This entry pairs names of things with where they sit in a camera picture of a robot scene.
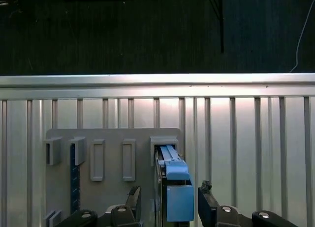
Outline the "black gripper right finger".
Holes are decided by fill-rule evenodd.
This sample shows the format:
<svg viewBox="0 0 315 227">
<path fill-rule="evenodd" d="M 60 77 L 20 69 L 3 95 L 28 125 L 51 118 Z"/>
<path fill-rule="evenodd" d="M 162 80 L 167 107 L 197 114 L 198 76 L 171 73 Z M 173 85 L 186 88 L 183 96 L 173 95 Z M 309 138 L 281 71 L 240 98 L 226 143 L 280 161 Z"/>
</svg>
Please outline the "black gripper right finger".
<svg viewBox="0 0 315 227">
<path fill-rule="evenodd" d="M 246 217 L 234 206 L 219 205 L 211 188 L 207 180 L 198 188 L 198 214 L 204 227 L 296 227 L 274 212 L 260 210 Z"/>
</svg>

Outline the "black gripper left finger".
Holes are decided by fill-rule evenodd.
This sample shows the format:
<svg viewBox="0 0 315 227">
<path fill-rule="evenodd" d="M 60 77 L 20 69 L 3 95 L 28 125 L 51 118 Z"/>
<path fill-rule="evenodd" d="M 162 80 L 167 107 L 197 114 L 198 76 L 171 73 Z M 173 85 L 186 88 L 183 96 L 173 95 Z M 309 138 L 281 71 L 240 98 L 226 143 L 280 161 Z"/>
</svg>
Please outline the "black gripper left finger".
<svg viewBox="0 0 315 227">
<path fill-rule="evenodd" d="M 95 211 L 83 209 L 74 212 L 59 223 L 60 227 L 140 227 L 141 187 L 135 186 L 128 193 L 124 205 L 110 206 L 98 216 Z"/>
</svg>

